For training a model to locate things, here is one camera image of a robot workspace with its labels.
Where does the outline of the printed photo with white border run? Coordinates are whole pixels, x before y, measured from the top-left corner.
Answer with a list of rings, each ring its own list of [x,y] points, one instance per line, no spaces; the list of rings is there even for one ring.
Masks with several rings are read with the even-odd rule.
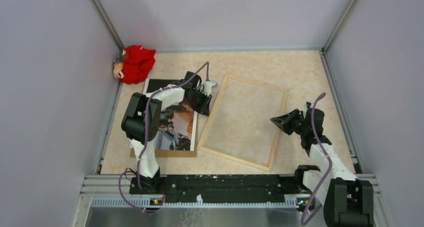
[[[156,153],[194,156],[198,114],[184,101],[185,90],[169,79],[148,79],[143,93],[150,100],[147,138]]]

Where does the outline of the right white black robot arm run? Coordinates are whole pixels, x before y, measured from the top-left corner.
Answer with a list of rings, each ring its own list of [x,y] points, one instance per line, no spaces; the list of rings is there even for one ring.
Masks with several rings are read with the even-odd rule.
[[[272,117],[270,121],[287,135],[297,134],[301,147],[314,165],[299,166],[293,187],[299,193],[311,191],[320,203],[328,227],[373,227],[374,188],[351,172],[324,135],[325,113],[314,102],[305,110]]]

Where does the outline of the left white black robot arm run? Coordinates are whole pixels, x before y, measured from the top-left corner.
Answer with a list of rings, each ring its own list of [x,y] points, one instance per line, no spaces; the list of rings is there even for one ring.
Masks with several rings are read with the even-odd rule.
[[[134,149],[136,178],[149,194],[160,189],[160,168],[156,160],[154,139],[160,128],[161,113],[175,104],[187,103],[196,113],[209,116],[212,90],[217,82],[187,72],[184,79],[175,81],[154,92],[134,93],[121,122],[121,129]]]

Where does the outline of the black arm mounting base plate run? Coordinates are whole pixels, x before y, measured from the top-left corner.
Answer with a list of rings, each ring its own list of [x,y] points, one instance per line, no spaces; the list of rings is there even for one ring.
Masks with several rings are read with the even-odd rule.
[[[312,193],[295,174],[169,174],[140,181],[131,179],[131,195],[160,195],[166,203],[194,203],[201,196],[206,204],[273,204]]]

